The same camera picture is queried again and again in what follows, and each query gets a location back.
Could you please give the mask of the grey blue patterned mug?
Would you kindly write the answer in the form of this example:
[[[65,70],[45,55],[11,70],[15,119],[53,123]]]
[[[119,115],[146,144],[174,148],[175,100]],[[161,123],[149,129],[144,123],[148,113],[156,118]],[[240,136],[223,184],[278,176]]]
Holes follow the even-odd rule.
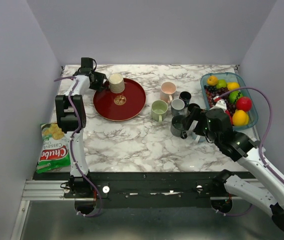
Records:
[[[173,116],[183,114],[183,110],[185,108],[185,103],[183,100],[177,98],[171,102],[171,113]]]

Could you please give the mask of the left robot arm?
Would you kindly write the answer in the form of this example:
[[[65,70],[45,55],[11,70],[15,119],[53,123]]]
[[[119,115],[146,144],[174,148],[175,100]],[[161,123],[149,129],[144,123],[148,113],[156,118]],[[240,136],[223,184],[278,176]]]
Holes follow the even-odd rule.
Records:
[[[65,134],[71,161],[69,188],[75,194],[86,198],[91,193],[100,197],[97,187],[89,179],[89,167],[84,153],[84,128],[86,112],[83,95],[86,90],[102,91],[105,89],[106,75],[97,72],[97,62],[90,57],[81,58],[81,65],[72,76],[61,77],[56,81],[72,80],[69,89],[55,97],[57,124]]]

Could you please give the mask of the dark blue mug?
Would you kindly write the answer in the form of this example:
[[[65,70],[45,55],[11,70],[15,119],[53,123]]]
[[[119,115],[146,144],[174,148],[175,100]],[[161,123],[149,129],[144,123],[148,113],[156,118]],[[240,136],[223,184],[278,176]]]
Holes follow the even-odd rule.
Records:
[[[182,91],[179,95],[179,98],[184,102],[185,107],[188,107],[191,100],[191,93],[188,91]]]

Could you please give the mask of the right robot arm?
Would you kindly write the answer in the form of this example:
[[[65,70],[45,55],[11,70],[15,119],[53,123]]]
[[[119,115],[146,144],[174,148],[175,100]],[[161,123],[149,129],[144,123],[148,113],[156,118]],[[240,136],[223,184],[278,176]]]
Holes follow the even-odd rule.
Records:
[[[197,121],[194,132],[213,142],[234,162],[248,170],[263,186],[256,187],[236,174],[223,170],[212,183],[212,191],[223,196],[236,195],[267,213],[284,232],[284,175],[265,157],[262,143],[246,134],[234,131],[229,115],[221,108],[203,110],[195,107],[181,121],[188,130]]]

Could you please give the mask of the brown striped mug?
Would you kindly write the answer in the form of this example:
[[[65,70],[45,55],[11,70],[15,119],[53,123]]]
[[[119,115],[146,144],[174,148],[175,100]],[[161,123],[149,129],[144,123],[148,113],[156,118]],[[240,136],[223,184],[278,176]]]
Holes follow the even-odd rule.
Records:
[[[187,107],[187,114],[189,115],[194,108],[200,108],[200,106],[196,103],[190,103]]]

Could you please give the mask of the pink mug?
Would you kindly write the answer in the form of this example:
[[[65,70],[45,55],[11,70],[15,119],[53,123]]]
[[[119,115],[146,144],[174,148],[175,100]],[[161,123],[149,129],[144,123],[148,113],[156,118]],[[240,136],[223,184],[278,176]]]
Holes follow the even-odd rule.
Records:
[[[176,93],[176,85],[172,82],[164,82],[161,85],[160,99],[170,104]]]

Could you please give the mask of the light blue mug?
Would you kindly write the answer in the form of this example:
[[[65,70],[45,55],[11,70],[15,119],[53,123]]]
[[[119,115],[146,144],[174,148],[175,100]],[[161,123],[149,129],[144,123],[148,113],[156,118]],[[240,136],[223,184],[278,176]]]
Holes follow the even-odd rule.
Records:
[[[206,141],[206,138],[204,136],[198,135],[195,132],[192,132],[192,138],[193,141],[197,144],[197,143],[202,143]]]

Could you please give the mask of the light green mug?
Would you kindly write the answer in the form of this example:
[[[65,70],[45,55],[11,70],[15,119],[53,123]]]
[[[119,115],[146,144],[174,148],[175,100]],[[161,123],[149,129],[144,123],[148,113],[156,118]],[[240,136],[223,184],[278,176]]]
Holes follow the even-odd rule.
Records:
[[[151,117],[153,120],[161,123],[167,115],[168,104],[163,100],[156,100],[151,105]]]

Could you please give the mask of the dark grey mug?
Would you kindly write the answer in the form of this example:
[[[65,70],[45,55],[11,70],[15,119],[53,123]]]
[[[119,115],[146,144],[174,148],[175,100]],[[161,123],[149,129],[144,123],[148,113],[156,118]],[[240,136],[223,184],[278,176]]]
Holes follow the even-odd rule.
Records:
[[[187,132],[184,129],[184,126],[182,124],[182,121],[185,120],[185,119],[186,119],[186,117],[184,115],[181,115],[181,114],[176,115],[172,118],[170,131],[174,136],[180,137],[182,139],[187,138]]]

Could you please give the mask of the cream mug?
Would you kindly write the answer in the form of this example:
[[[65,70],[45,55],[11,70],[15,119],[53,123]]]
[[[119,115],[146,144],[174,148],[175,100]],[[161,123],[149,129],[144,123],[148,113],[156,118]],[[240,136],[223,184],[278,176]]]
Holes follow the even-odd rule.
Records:
[[[125,89],[124,78],[120,73],[113,73],[108,78],[109,89],[114,94],[122,93]]]

